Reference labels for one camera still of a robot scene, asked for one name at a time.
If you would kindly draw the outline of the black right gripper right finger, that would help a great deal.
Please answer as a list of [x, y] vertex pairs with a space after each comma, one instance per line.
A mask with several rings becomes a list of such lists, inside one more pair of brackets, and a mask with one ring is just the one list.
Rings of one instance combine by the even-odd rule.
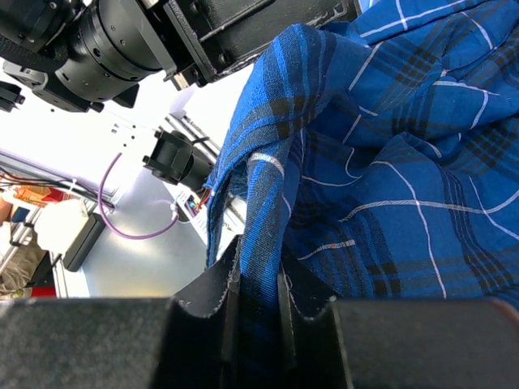
[[352, 388], [337, 294], [298, 260], [285, 256], [277, 274], [287, 388]]

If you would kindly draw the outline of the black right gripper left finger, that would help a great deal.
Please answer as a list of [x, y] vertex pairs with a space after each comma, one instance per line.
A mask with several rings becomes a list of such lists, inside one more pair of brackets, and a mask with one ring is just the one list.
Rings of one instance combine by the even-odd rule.
[[237, 386], [238, 243], [173, 296], [152, 388]]

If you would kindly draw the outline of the blue plaid shirt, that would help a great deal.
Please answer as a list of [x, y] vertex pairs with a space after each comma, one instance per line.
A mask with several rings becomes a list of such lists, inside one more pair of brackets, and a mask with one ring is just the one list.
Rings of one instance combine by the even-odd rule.
[[518, 304], [518, 4], [380, 1], [255, 63], [208, 182], [247, 203], [238, 385], [277, 388], [277, 272], [344, 297]]

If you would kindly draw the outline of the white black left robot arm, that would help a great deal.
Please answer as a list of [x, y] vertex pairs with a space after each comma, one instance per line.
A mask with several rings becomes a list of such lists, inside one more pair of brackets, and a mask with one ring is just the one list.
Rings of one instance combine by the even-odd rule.
[[362, 44], [355, 1], [4, 1], [6, 75], [69, 113], [130, 108], [142, 80], [164, 72], [183, 90], [257, 63], [265, 109], [287, 96], [310, 109], [337, 85]]

